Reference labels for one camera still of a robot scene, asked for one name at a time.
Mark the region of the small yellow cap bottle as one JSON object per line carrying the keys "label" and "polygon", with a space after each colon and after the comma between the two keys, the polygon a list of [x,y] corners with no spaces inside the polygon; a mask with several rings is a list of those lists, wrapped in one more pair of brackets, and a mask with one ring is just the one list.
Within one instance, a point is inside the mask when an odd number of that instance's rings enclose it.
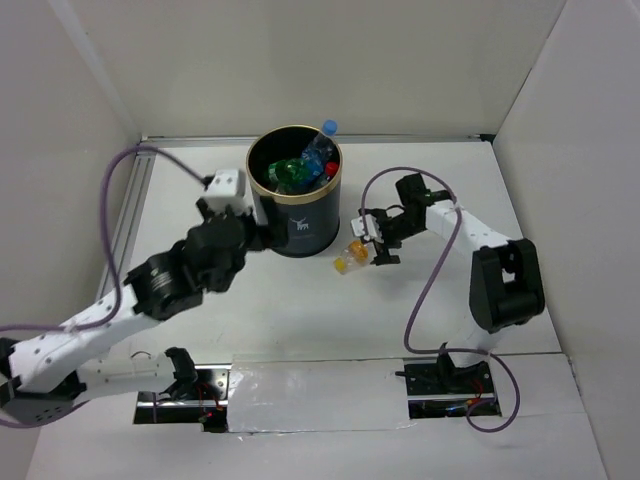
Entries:
{"label": "small yellow cap bottle", "polygon": [[361,240],[353,240],[333,261],[334,269],[346,275],[371,263],[369,247]]}

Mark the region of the green bottle with cap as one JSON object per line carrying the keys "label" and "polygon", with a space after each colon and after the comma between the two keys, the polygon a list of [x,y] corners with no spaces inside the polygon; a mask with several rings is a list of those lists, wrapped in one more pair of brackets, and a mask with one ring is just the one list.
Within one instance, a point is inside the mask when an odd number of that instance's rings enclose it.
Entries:
{"label": "green bottle with cap", "polygon": [[305,185],[311,176],[311,171],[302,158],[291,158],[270,164],[265,176],[270,183],[286,182],[291,185]]}

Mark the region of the red label water bottle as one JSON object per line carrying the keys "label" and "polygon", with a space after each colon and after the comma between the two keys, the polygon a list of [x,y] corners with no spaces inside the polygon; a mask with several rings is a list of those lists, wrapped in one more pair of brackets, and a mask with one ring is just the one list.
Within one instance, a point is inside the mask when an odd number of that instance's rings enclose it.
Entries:
{"label": "red label water bottle", "polygon": [[319,178],[321,185],[326,185],[329,183],[333,177],[337,174],[340,165],[336,162],[327,162],[324,168],[324,171]]}

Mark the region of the blue label water bottle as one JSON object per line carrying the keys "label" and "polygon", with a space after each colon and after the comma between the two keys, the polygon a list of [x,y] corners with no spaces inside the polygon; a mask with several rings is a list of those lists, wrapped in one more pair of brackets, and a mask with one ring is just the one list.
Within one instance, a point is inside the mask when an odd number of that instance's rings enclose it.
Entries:
{"label": "blue label water bottle", "polygon": [[326,120],[319,133],[302,151],[301,158],[306,161],[312,178],[317,178],[324,171],[334,150],[333,137],[337,130],[336,121]]}

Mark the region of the clear plastic jar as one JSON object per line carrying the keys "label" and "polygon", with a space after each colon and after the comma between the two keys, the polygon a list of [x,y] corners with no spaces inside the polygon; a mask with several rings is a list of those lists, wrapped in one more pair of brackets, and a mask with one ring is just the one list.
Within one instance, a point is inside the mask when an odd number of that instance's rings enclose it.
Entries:
{"label": "clear plastic jar", "polygon": [[308,185],[291,185],[286,182],[275,182],[269,185],[269,189],[279,195],[299,196],[310,192]]}

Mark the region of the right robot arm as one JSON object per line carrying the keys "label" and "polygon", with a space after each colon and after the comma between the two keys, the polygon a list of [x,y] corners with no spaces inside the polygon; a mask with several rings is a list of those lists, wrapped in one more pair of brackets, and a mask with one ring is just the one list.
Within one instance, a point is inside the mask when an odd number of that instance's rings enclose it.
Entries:
{"label": "right robot arm", "polygon": [[437,352],[436,379],[448,392],[469,383],[504,331],[528,323],[545,309],[537,250],[526,238],[511,239],[464,210],[452,189],[426,187],[427,173],[408,167],[395,184],[399,214],[383,208],[359,209],[359,238],[373,245],[376,266],[394,265],[403,242],[423,232],[446,244],[427,284],[436,277],[451,251],[470,264],[468,307],[471,319],[455,340]]}

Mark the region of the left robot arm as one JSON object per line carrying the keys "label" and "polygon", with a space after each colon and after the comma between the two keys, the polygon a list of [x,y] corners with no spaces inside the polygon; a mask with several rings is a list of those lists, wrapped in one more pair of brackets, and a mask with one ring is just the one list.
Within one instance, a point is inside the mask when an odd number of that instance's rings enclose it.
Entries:
{"label": "left robot arm", "polygon": [[95,304],[32,339],[2,339],[5,426],[44,426],[92,399],[122,393],[147,391],[176,399],[193,394],[198,373],[184,348],[119,361],[101,356],[120,341],[200,306],[205,294],[228,291],[248,253],[285,246],[287,215],[270,198],[260,204],[263,225],[251,209],[216,212],[198,200],[202,223],[132,269]]}

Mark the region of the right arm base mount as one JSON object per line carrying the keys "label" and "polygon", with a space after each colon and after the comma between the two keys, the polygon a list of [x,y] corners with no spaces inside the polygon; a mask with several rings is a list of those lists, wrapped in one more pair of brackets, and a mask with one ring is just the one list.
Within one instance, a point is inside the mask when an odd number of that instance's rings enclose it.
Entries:
{"label": "right arm base mount", "polygon": [[410,419],[500,416],[489,365],[455,367],[448,354],[433,359],[405,361],[395,372],[406,387]]}

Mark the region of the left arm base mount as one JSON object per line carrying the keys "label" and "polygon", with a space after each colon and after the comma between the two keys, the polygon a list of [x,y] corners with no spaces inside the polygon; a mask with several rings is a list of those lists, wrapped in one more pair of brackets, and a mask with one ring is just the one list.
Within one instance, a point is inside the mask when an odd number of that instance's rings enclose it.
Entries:
{"label": "left arm base mount", "polygon": [[139,392],[133,424],[197,425],[204,432],[226,433],[231,364],[199,364],[196,371],[196,383],[175,398]]}

